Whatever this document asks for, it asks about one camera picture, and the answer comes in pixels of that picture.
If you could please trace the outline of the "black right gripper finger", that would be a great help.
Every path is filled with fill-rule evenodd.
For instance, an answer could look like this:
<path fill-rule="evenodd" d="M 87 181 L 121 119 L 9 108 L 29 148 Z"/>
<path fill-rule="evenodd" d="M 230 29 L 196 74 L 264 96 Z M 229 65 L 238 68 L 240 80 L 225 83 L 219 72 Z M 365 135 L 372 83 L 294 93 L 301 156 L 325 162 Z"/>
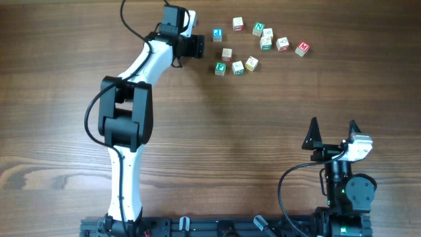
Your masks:
<path fill-rule="evenodd" d="M 355 120 L 351 120 L 349 122 L 349 135 L 351 134 L 360 134 L 361 131 L 359 129 L 359 127 L 357 126 Z"/>
<path fill-rule="evenodd" d="M 309 131 L 301 146 L 302 149 L 321 149 L 322 138 L 316 117 L 313 117 L 310 122 Z"/>

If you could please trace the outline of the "red block with drawing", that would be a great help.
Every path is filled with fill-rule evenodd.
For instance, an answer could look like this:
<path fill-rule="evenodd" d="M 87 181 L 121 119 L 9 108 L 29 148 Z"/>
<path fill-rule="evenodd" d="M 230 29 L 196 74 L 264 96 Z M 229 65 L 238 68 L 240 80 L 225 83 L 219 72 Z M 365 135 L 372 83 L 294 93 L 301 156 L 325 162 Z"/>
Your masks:
<path fill-rule="evenodd" d="M 232 49 L 229 48 L 223 48 L 222 49 L 222 56 L 221 59 L 224 62 L 230 62 L 232 60 Z"/>

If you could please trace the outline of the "green Z block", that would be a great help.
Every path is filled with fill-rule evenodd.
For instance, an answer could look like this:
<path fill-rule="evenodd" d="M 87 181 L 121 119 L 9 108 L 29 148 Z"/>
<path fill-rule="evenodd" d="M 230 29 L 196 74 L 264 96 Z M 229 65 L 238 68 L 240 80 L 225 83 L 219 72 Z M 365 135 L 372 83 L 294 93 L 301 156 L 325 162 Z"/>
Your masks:
<path fill-rule="evenodd" d="M 261 50 L 270 50 L 272 48 L 272 40 L 270 36 L 261 37 L 260 39 L 260 49 Z"/>

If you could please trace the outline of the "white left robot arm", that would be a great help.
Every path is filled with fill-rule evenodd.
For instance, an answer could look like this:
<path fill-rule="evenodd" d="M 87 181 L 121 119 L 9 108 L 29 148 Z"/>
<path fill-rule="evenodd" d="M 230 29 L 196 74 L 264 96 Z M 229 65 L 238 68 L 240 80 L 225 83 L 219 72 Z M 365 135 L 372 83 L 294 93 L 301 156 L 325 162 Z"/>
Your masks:
<path fill-rule="evenodd" d="M 141 216 L 140 160 L 153 130 L 153 86 L 175 59 L 201 58 L 204 49 L 203 35 L 152 33 L 129 69 L 101 82 L 98 131 L 111 158 L 113 220 L 128 224 Z"/>

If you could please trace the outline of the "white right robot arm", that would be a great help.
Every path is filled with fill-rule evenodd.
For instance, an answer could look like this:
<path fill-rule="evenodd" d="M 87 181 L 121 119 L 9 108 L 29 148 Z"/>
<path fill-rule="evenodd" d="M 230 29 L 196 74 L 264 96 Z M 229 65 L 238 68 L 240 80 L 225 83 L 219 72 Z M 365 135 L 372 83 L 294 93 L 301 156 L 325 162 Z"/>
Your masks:
<path fill-rule="evenodd" d="M 322 141 L 317 118 L 313 117 L 302 144 L 311 150 L 311 161 L 324 165 L 319 172 L 322 194 L 328 206 L 318 207 L 310 216 L 311 236 L 371 236 L 371 203 L 376 181 L 367 174 L 354 174 L 351 165 L 362 161 L 372 150 L 373 141 L 355 121 L 349 123 L 349 136 L 339 145 Z"/>

